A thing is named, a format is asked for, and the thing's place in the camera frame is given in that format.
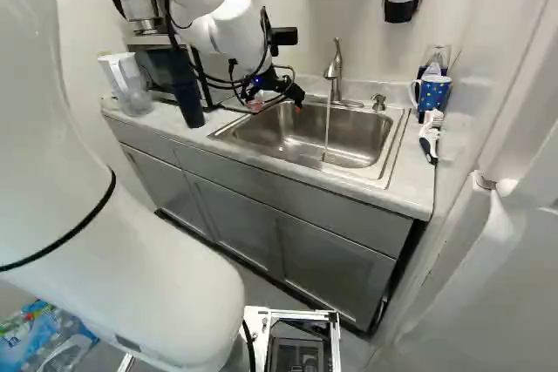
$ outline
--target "blue mug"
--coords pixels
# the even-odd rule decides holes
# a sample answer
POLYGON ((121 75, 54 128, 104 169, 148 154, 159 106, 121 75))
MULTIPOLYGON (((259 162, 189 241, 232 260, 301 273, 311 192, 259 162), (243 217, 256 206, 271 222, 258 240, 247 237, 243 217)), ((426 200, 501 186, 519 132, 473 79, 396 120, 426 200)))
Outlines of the blue mug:
POLYGON ((440 109, 446 103, 447 95, 452 86, 452 78, 427 74, 420 80, 413 80, 409 89, 409 97, 418 113, 440 109), (415 100, 415 85, 419 86, 418 102, 415 100))

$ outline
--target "refrigerator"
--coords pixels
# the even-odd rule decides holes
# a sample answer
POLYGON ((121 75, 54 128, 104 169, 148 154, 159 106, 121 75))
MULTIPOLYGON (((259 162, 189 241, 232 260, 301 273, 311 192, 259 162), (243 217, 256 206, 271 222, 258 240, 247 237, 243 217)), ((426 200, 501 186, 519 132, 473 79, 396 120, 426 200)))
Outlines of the refrigerator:
POLYGON ((558 0, 476 0, 461 54, 434 217, 367 370, 556 371, 558 0))

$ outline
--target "water stream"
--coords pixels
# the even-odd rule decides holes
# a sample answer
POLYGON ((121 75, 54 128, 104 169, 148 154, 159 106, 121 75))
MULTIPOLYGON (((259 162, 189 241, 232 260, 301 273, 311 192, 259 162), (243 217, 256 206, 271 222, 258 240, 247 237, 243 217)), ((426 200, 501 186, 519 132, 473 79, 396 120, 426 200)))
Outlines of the water stream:
POLYGON ((331 94, 328 95, 327 114, 325 116, 325 141, 323 142, 322 161, 325 162, 328 154, 328 146, 330 142, 330 110, 331 110, 331 94))

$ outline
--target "stainless steel sink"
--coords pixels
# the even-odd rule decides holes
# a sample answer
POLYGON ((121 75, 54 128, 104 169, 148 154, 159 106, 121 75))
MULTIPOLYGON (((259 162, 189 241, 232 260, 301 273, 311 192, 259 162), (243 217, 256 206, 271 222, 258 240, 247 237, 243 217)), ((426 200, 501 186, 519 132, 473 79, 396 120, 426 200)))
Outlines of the stainless steel sink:
POLYGON ((404 113, 392 107, 375 112, 370 107, 332 105, 325 162, 327 105, 323 103, 305 102, 299 111, 293 102, 281 102, 209 137, 323 172, 375 180, 384 174, 390 151, 397 152, 394 139, 403 131, 398 128, 404 113))

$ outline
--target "faucet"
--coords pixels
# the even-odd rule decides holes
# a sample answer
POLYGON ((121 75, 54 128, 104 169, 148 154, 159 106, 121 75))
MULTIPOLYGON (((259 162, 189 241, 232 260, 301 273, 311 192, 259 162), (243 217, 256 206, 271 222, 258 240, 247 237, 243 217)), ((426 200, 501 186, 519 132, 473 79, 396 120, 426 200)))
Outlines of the faucet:
POLYGON ((364 105, 360 102, 342 98, 341 81, 343 80, 343 57, 341 56, 341 40, 335 37, 333 41, 336 46, 336 54, 331 60, 330 65, 328 65, 323 72, 323 78, 331 81, 331 103, 335 105, 362 108, 364 105))

